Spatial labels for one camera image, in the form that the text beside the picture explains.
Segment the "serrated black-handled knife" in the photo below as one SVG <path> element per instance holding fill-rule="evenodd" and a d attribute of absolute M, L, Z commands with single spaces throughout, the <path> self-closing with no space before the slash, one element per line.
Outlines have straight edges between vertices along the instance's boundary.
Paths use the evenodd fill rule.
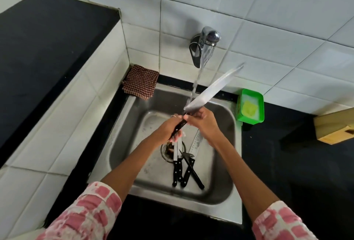
<path fill-rule="evenodd" d="M 197 154 L 198 154 L 198 151 L 199 151 L 199 147 L 200 147 L 200 144 L 201 144 L 202 140 L 203 140 L 203 136 L 201 135 L 201 132 L 198 130 L 197 133 L 196 133 L 196 136 L 193 139 L 193 142 L 192 142 L 192 145 L 190 147 L 190 150 L 188 152 L 188 153 L 194 155 L 193 159 L 195 161 L 196 161 L 196 157 L 197 157 Z M 187 173 L 187 169 L 186 169 L 185 174 L 183 176 L 183 181 L 181 183 L 181 186 L 183 188 L 186 187 L 186 185 L 188 184 L 188 180 L 189 180 L 190 176 L 192 176 L 192 175 L 189 175 L 189 172 Z"/>

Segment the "large chef knife black handle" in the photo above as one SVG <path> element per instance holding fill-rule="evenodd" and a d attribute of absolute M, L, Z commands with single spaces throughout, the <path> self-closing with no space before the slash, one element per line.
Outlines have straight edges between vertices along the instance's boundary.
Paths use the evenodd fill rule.
<path fill-rule="evenodd" d="M 238 67 L 230 69 L 223 76 L 218 78 L 214 83 L 212 83 L 207 89 L 205 89 L 199 96 L 197 96 L 194 100 L 192 100 L 187 106 L 184 107 L 184 115 L 194 115 L 196 112 L 200 110 L 200 108 L 204 107 L 206 103 L 208 103 L 219 91 L 221 91 L 226 85 L 228 85 L 233 77 L 239 73 L 245 63 L 241 63 Z"/>

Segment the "person's left hand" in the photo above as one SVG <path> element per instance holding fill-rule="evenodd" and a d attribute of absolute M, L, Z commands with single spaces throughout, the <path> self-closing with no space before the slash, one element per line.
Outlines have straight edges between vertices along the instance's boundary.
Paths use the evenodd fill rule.
<path fill-rule="evenodd" d="M 165 122 L 163 122 L 162 125 L 159 126 L 159 128 L 157 130 L 155 130 L 152 134 L 152 136 L 155 139 L 157 144 L 165 144 L 168 142 L 167 122 L 169 119 L 167 119 Z"/>

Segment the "yellow dish soap bar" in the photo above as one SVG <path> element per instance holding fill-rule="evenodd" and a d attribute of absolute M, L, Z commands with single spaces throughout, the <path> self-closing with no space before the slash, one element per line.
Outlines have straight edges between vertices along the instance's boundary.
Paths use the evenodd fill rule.
<path fill-rule="evenodd" d="M 256 118 L 258 116 L 258 105 L 246 100 L 241 108 L 241 113 L 243 116 L 248 118 Z"/>

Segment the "small black-handled paring knife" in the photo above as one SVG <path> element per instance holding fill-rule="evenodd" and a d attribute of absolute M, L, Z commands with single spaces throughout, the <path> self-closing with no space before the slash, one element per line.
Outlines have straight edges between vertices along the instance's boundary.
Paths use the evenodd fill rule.
<path fill-rule="evenodd" d="M 203 190 L 205 188 L 205 186 L 203 185 L 201 179 L 199 178 L 199 176 L 197 175 L 197 173 L 195 172 L 195 170 L 193 168 L 194 162 L 195 162 L 195 160 L 193 159 L 194 155 L 190 154 L 190 153 L 182 152 L 182 151 L 179 151 L 179 152 L 188 165 L 187 173 L 189 172 L 189 175 L 192 175 L 192 177 L 195 180 L 195 182 L 197 183 L 198 187 Z"/>

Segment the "slim black-handled knife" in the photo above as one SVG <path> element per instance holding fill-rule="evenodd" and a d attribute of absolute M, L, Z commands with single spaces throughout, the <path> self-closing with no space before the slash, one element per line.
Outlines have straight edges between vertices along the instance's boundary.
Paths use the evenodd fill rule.
<path fill-rule="evenodd" d="M 173 149 L 173 183 L 172 186 L 176 187 L 178 180 L 179 180 L 179 168 L 178 168 L 178 143 L 177 141 L 174 142 L 173 144 L 174 149 Z"/>
<path fill-rule="evenodd" d="M 178 181 L 183 182 L 183 167 L 182 167 L 182 152 L 183 141 L 182 138 L 177 140 L 177 166 L 178 166 Z"/>

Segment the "chrome wall faucet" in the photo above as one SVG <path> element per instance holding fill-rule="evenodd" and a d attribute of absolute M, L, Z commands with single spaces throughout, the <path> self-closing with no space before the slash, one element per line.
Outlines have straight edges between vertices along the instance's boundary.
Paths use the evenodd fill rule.
<path fill-rule="evenodd" d="M 212 27 L 206 26 L 199 35 L 195 35 L 189 44 L 189 52 L 196 68 L 204 68 L 212 57 L 221 34 Z"/>

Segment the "brown checkered cloth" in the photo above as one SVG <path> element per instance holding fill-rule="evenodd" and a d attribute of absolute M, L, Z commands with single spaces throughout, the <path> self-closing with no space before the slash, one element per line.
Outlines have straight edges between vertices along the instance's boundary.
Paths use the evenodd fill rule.
<path fill-rule="evenodd" d="M 148 100 L 154 94 L 158 77 L 159 72 L 144 68 L 140 65 L 134 65 L 122 82 L 122 90 L 126 94 Z"/>

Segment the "person's left forearm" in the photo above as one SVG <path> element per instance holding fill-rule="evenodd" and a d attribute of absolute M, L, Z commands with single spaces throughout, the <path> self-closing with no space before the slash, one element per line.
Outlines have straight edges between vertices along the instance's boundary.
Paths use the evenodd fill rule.
<path fill-rule="evenodd" d="M 165 144 L 168 139 L 169 137 L 163 139 L 157 131 L 153 132 L 152 135 L 142 140 L 133 152 L 109 172 L 101 182 L 110 186 L 123 203 L 148 158 L 157 147 Z"/>

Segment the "person's right forearm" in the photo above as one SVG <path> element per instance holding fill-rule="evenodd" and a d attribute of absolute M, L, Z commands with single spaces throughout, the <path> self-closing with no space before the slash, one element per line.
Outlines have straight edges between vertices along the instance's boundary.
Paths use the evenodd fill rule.
<path fill-rule="evenodd" d="M 254 222 L 272 203 L 280 199 L 254 174 L 220 131 L 212 133 L 209 142 L 222 157 L 246 211 Z"/>

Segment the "metal sink drain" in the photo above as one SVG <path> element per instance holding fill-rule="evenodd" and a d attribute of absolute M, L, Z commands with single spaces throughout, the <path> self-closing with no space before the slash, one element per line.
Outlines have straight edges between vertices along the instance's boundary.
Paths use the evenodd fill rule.
<path fill-rule="evenodd" d="M 162 155 L 163 159 L 166 162 L 173 163 L 174 143 L 167 142 L 166 144 L 161 146 L 160 150 L 161 150 L 161 155 Z M 185 144 L 184 144 L 183 140 L 182 140 L 182 151 L 186 152 Z M 181 153 L 179 151 L 178 151 L 178 156 L 177 157 L 178 157 L 179 160 L 182 160 L 182 155 L 181 155 Z"/>

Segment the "pink white patterned right sleeve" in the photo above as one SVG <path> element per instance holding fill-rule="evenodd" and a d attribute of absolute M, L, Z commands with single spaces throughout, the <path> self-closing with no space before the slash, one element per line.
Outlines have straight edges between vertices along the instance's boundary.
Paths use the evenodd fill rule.
<path fill-rule="evenodd" d="M 256 240 L 318 240 L 283 201 L 272 203 L 253 222 Z"/>

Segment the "green plastic soap dish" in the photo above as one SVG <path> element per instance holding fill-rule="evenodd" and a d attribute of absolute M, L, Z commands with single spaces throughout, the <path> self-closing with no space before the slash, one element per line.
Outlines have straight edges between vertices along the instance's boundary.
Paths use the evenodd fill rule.
<path fill-rule="evenodd" d="M 256 118 L 248 118 L 242 115 L 241 113 L 241 108 L 243 103 L 249 100 L 254 104 L 258 105 L 258 116 Z M 237 121 L 241 121 L 243 123 L 247 123 L 250 125 L 255 125 L 258 123 L 262 123 L 264 121 L 264 99 L 263 95 L 259 92 L 253 91 L 253 90 L 248 90 L 248 89 L 243 89 L 238 96 L 237 99 L 237 107 L 235 111 L 235 117 Z"/>

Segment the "wooden knife block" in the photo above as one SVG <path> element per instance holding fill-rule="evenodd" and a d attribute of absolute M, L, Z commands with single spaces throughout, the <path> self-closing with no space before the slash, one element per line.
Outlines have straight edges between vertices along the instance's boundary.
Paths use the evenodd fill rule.
<path fill-rule="evenodd" d="M 354 138 L 354 107 L 313 118 L 317 140 L 334 145 Z"/>

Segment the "stainless steel sink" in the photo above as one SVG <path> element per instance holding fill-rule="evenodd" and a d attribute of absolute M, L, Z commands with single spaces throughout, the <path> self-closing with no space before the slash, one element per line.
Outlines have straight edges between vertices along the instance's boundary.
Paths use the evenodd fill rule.
<path fill-rule="evenodd" d="M 157 84 L 152 98 L 128 96 L 109 134 L 88 183 L 101 180 L 174 113 L 180 113 L 190 91 Z M 186 187 L 173 183 L 173 158 L 158 145 L 140 170 L 130 194 L 183 208 L 215 219 L 242 224 L 242 202 L 222 158 L 206 139 L 199 145 L 194 170 L 204 189 L 192 177 Z"/>

